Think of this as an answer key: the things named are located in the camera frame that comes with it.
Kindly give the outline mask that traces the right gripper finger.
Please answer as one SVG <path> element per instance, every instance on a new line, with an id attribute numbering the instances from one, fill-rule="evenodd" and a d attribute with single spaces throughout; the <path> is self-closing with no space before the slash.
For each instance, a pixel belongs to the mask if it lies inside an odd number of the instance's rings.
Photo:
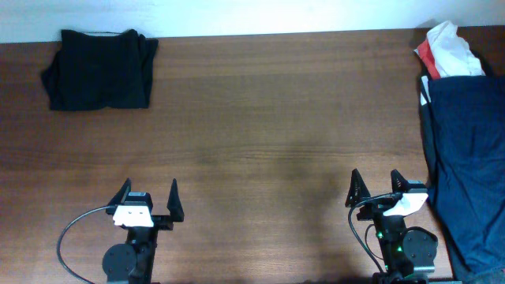
<path id="1" fill-rule="evenodd" d="M 409 182 L 394 169 L 391 171 L 391 187 L 393 192 L 407 192 L 409 190 Z"/>
<path id="2" fill-rule="evenodd" d="M 358 169 L 353 169 L 351 173 L 350 189 L 347 194 L 345 206 L 355 207 L 360 202 L 371 197 L 368 188 L 366 187 L 362 176 Z"/>

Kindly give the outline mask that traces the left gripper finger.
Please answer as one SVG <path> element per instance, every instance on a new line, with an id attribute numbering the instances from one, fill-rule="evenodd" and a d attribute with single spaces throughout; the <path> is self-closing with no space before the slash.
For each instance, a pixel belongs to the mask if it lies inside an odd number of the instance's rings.
<path id="1" fill-rule="evenodd" d="M 128 194 L 131 192 L 131 180 L 127 178 L 119 191 L 112 197 L 110 202 L 107 204 L 108 206 L 115 206 L 117 207 L 120 204 L 123 204 L 125 202 L 125 198 L 128 196 Z"/>
<path id="2" fill-rule="evenodd" d="M 185 220 L 185 213 L 178 194 L 178 183 L 175 178 L 170 186 L 166 208 L 170 212 L 170 219 L 172 222 L 183 222 Z"/>

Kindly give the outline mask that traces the navy blue shorts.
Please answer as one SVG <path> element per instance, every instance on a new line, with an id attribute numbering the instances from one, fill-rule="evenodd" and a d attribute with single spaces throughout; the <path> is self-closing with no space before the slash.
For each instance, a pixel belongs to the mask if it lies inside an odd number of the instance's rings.
<path id="1" fill-rule="evenodd" d="M 470 101 L 430 103 L 436 210 L 473 275 L 504 267 L 504 79 L 485 76 Z"/>

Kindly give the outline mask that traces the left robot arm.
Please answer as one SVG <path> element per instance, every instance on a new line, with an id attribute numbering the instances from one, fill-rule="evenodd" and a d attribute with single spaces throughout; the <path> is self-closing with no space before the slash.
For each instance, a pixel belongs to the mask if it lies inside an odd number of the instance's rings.
<path id="1" fill-rule="evenodd" d="M 132 182 L 123 186 L 107 204 L 106 213 L 115 226 L 127 231 L 126 241 L 110 247 L 104 254 L 102 268 L 108 283 L 150 283 L 160 231 L 171 231 L 176 222 L 183 222 L 185 213 L 178 194 L 178 183 L 170 186 L 167 215 L 152 213 L 152 197 L 148 192 L 134 192 Z"/>

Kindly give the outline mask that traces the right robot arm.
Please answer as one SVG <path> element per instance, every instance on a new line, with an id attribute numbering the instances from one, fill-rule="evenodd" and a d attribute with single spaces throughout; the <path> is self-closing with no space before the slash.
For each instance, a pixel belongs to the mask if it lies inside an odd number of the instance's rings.
<path id="1" fill-rule="evenodd" d="M 357 242 L 378 268 L 372 283 L 429 282 L 428 276 L 435 271 L 438 238 L 422 227 L 408 227 L 405 223 L 405 217 L 419 211 L 427 199 L 428 190 L 422 181 L 407 180 L 397 170 L 391 171 L 391 192 L 372 196 L 360 172 L 352 170 L 345 202 L 349 209 L 347 221 Z M 353 218 L 372 223 L 383 264 L 357 233 Z"/>

